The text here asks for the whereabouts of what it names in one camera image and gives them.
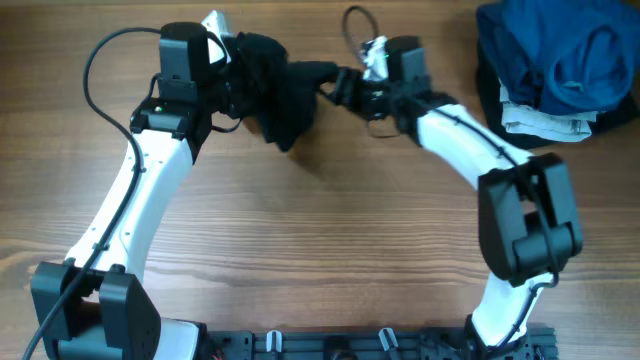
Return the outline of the black t-shirt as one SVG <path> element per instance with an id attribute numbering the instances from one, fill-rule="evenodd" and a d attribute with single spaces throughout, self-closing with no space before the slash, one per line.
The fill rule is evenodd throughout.
<path id="1" fill-rule="evenodd" d="M 281 43 L 255 33 L 238 34 L 236 49 L 257 100 L 255 116 L 265 141 L 289 151 L 312 127 L 317 92 L 335 79 L 339 66 L 326 61 L 291 62 Z"/>

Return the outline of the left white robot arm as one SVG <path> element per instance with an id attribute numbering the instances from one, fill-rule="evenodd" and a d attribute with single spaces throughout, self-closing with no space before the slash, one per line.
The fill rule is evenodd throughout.
<path id="1" fill-rule="evenodd" d="M 122 166 L 90 227 L 61 263 L 39 264 L 33 345 L 51 359 L 205 359 L 204 324 L 162 317 L 143 280 L 171 197 L 217 112 L 231 112 L 232 33 L 222 14 L 158 31 L 161 69 L 123 128 Z"/>

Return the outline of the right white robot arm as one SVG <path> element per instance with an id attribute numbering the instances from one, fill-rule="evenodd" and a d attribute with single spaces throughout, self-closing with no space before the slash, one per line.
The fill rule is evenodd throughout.
<path id="1" fill-rule="evenodd" d="M 514 351 L 528 336 L 542 291 L 558 285 L 583 247 L 566 164 L 507 143 L 457 100 L 433 91 L 416 37 L 378 37 L 359 56 L 365 70 L 331 70 L 335 88 L 327 99 L 367 120 L 393 117 L 401 133 L 476 190 L 479 245 L 490 273 L 466 320 L 467 351 L 477 358 Z"/>

